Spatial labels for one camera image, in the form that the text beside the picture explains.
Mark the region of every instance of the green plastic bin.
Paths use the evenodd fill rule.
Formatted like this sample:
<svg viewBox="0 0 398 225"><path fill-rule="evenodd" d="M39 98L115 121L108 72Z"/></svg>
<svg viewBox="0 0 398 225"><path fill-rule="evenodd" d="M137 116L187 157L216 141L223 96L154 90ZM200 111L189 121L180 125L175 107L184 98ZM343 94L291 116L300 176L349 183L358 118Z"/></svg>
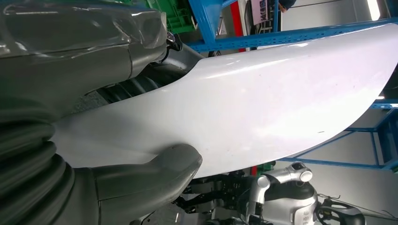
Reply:
<svg viewBox="0 0 398 225"><path fill-rule="evenodd" d="M146 6L166 13L167 29L173 34L196 30L188 0L146 0Z"/></svg>
<svg viewBox="0 0 398 225"><path fill-rule="evenodd" d="M270 171L274 169L276 162L269 162L269 163L264 163L261 165L257 166L257 176L260 176L261 174L263 174L264 172Z"/></svg>

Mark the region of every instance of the wire cable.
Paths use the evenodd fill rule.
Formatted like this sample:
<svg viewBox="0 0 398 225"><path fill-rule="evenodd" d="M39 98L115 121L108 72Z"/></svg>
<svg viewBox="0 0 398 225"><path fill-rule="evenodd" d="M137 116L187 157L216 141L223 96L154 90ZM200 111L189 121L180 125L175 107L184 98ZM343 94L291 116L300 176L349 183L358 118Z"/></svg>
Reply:
<svg viewBox="0 0 398 225"><path fill-rule="evenodd" d="M380 214L380 215L385 216L385 217L380 217L380 218L385 218L385 219L391 219L391 220L396 220L396 221L398 221L398 218L397 218L397 217L395 217L394 215L392 215L391 213L389 213L389 212L386 211L386 210L382 210L382 211L388 213L388 215L387 215L387 214L384 214L384 213L380 213L380 212L374 211L374 210L370 210L370 209L367 209L367 208L363 208L363 207L360 207L360 206L358 206L358 205L354 205L354 204L351 204L351 203L348 203L348 202L344 202L344 201L339 200L340 195L339 195L339 197L330 197L330 196L328 196L328 195L318 194L318 196L319 196L319 197L322 197L322 198L330 198L330 199L333 199L333 200L336 201L336 202L345 203L345 204L348 204L348 205L353 206L353 207L357 207L357 208L360 208L360 209L363 209L363 210L366 210L366 211L369 211L369 212L372 212L372 213L376 213L376 214Z"/></svg>
<svg viewBox="0 0 398 225"><path fill-rule="evenodd" d="M239 197L237 198L237 212L238 212L238 213L240 213L240 210L239 210L239 199L240 199L248 190L250 190L250 188L248 188L246 191L242 192L242 194L240 194ZM239 216L239 218L240 218L240 220L241 220L244 224L248 225L248 223L246 223L246 221L244 221L240 216Z"/></svg>
<svg viewBox="0 0 398 225"><path fill-rule="evenodd" d="M325 4L325 3L335 2L335 1L341 1L341 0L331 0L331 1L312 3L312 4L308 4L308 5L302 5L302 6L292 6L291 8L300 8L300 7L304 7L304 6L314 6L314 5L320 5L320 4Z"/></svg>
<svg viewBox="0 0 398 225"><path fill-rule="evenodd" d="M372 215L372 214L367 214L367 213L363 213L364 216L366 217L375 217L375 218L380 218L380 219L387 219L387 220L392 220L392 221L398 221L398 219L394 218L394 217L381 217L381 216L376 216L376 215Z"/></svg>

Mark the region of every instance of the wall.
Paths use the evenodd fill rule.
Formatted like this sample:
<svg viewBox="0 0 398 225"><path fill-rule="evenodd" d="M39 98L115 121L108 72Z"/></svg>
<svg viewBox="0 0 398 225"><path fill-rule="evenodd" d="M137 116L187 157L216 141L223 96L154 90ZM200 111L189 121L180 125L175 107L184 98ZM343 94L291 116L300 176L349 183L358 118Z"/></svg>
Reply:
<svg viewBox="0 0 398 225"><path fill-rule="evenodd" d="M372 20L366 0L352 0L358 22Z"/></svg>
<svg viewBox="0 0 398 225"><path fill-rule="evenodd" d="M326 2L326 0L298 0L282 14L282 30L297 30L356 22L352 0ZM303 6L314 3L318 5Z"/></svg>
<svg viewBox="0 0 398 225"><path fill-rule="evenodd" d="M385 114L381 110L368 110L353 127L374 127ZM376 148L380 145L376 139ZM354 133L325 145L302 158L374 164L369 133ZM276 168L283 168L289 162L277 162ZM329 196L341 195L341 200L383 213L387 210L398 217L398 174L389 171L356 169L340 166L307 164L314 173L312 185ZM368 225L398 224L397 221L367 218Z"/></svg>

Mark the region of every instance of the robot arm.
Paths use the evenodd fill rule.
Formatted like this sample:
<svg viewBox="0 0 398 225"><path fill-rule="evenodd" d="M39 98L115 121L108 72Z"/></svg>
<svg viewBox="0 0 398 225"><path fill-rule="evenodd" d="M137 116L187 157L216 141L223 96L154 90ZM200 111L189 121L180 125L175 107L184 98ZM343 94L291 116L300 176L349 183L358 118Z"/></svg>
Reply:
<svg viewBox="0 0 398 225"><path fill-rule="evenodd" d="M283 184L289 181L308 182L311 178L311 170L303 163L295 162L284 169L265 172L253 180L246 211L246 222L249 222L251 215L256 214L256 207L262 207L264 204L265 192L272 184Z"/></svg>

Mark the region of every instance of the white car hood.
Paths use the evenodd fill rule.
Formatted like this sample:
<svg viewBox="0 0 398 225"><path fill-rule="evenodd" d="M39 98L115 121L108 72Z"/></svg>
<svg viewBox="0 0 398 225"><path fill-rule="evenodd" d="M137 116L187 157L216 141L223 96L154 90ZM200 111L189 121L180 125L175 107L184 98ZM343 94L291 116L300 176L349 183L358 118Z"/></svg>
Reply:
<svg viewBox="0 0 398 225"><path fill-rule="evenodd" d="M187 143L196 178L263 164L326 141L359 118L398 62L398 26L200 60L182 79L55 124L74 167L141 164Z"/></svg>

